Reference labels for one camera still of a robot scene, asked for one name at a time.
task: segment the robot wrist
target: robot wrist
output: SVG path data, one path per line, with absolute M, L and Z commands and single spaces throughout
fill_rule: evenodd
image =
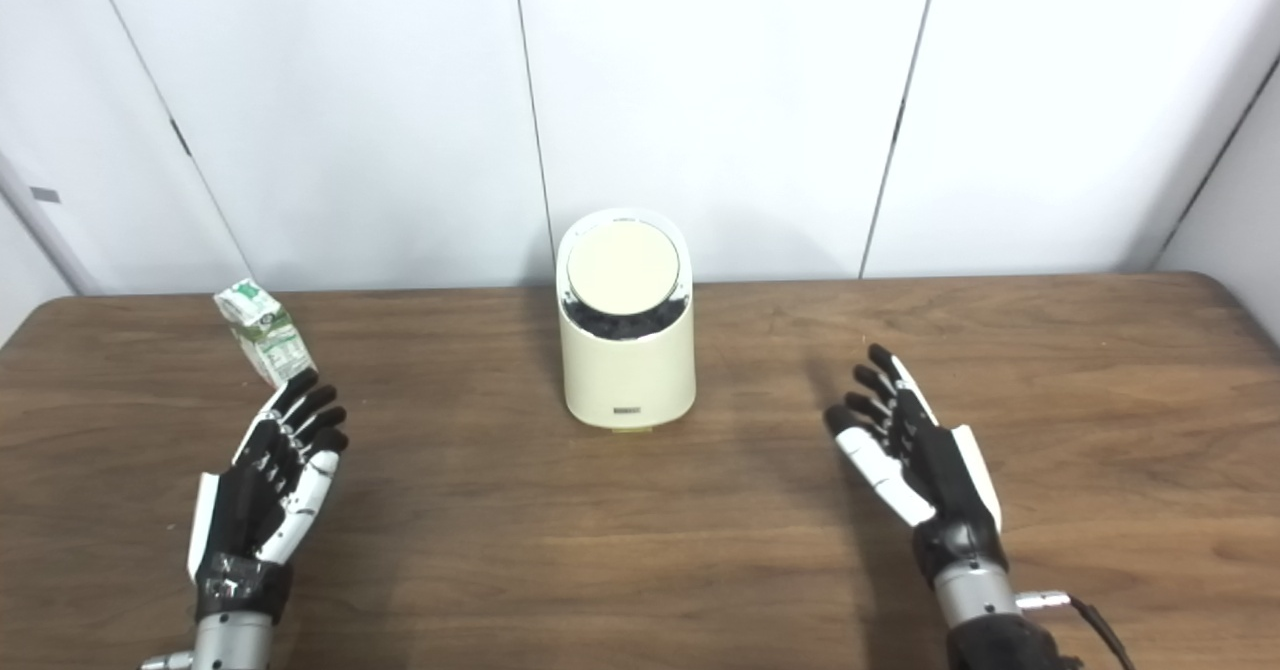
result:
M 211 553 L 196 574 L 196 623 L 211 615 L 260 612 L 278 624 L 293 585 L 293 568 Z

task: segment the cream-colored container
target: cream-colored container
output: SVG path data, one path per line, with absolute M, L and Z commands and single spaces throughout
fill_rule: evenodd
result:
M 593 213 L 556 256 L 564 401 L 579 420 L 653 428 L 694 404 L 694 283 L 689 249 L 662 215 Z

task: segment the white cabinet door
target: white cabinet door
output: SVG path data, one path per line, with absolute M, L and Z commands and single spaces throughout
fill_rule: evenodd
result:
M 516 0 L 115 0 L 271 290 L 550 278 Z
M 0 197 L 0 346 L 40 304 L 64 295 L 70 288 Z
M 0 0 L 0 164 L 84 292 L 212 291 L 247 272 L 110 0 Z
M 924 0 L 522 0 L 557 240 L 644 206 L 698 279 L 858 274 Z
M 1276 0 L 933 0 L 868 277 L 1146 269 L 1280 49 Z

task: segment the silver connector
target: silver connector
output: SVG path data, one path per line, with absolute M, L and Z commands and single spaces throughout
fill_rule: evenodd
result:
M 191 670 L 191 664 L 196 660 L 196 652 L 184 650 L 147 657 L 138 665 L 138 670 Z
M 1071 596 L 1061 591 L 1039 591 L 1014 596 L 1018 609 L 1024 611 L 1046 610 L 1071 605 Z

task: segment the robot finger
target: robot finger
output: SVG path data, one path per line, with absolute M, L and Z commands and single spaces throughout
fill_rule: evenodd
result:
M 297 487 L 284 497 L 270 523 L 264 525 L 265 532 L 259 535 L 262 539 L 256 552 L 259 560 L 280 565 L 289 561 L 320 512 L 337 470 L 338 452 L 319 452 L 307 461 Z
M 878 343 L 872 343 L 867 351 L 868 357 L 872 363 L 877 365 L 884 373 L 884 377 L 892 383 L 895 391 L 901 393 L 902 391 L 911 391 L 915 397 L 920 401 L 920 406 L 929 415 L 929 419 L 934 425 L 938 424 L 937 416 L 933 415 L 933 409 L 929 407 L 929 401 L 924 398 L 924 393 L 920 391 L 920 386 L 916 384 L 915 378 L 911 377 L 911 372 L 906 369 L 900 356 L 892 355 L 884 346 Z
M 897 389 L 893 387 L 892 380 L 886 378 L 883 373 L 872 370 L 868 365 L 856 365 L 854 368 L 854 379 L 863 387 L 874 392 L 876 397 L 878 397 L 883 405 L 892 407 L 893 396 L 897 395 Z
M 888 448 L 888 437 L 881 432 L 879 428 L 872 427 L 868 420 L 860 419 L 845 405 L 832 405 L 822 414 L 822 419 L 827 424 L 827 432 L 831 437 L 838 437 L 840 433 L 850 428 L 858 428 L 863 430 L 867 437 L 873 438 L 882 447 Z
M 883 345 L 873 342 L 870 347 L 867 348 L 867 356 L 870 359 L 872 364 L 879 369 L 881 373 L 891 379 L 891 382 L 897 382 L 902 379 L 900 372 L 900 363 L 896 363 L 896 355 L 892 355 Z
M 837 429 L 852 418 L 847 407 L 836 405 L 827 410 L 824 418 L 840 450 L 904 523 L 914 528 L 937 514 L 933 505 L 908 482 L 902 464 L 884 452 L 864 425 Z
M 289 378 L 289 382 L 280 386 L 275 395 L 262 406 L 261 414 L 271 415 L 275 419 L 283 418 L 293 405 L 320 382 L 320 373 L 315 368 L 307 368 Z
M 346 420 L 347 409 L 340 405 L 323 410 L 305 420 L 301 427 L 294 427 L 293 442 L 297 447 L 306 447 L 311 445 L 321 428 L 338 428 Z
M 241 445 L 232 456 L 232 465 L 252 465 L 261 461 L 275 450 L 279 438 L 280 425 L 275 420 L 256 420 L 241 438 Z
M 310 462 L 311 459 L 324 452 L 333 452 L 335 456 L 340 455 L 343 450 L 347 450 L 347 443 L 346 433 L 338 428 L 326 425 L 316 432 L 315 439 L 311 441 L 305 452 Z
M 892 413 L 881 401 L 856 392 L 845 393 L 845 406 L 869 418 L 881 433 L 884 432 L 884 428 L 888 427 L 892 419 Z
M 338 391 L 333 386 L 319 387 L 293 404 L 284 414 L 284 425 L 292 429 L 301 428 L 321 407 L 338 400 Z

